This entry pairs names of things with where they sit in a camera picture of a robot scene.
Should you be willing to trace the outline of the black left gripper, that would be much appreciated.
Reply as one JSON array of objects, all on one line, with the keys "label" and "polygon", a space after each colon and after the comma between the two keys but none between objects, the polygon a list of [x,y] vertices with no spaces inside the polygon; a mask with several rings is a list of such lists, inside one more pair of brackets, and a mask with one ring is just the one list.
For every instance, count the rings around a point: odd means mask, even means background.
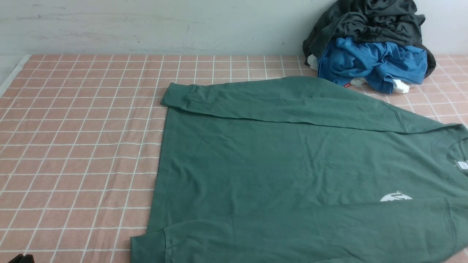
[{"label": "black left gripper", "polygon": [[30,254],[18,254],[8,263],[35,263],[34,257]]}]

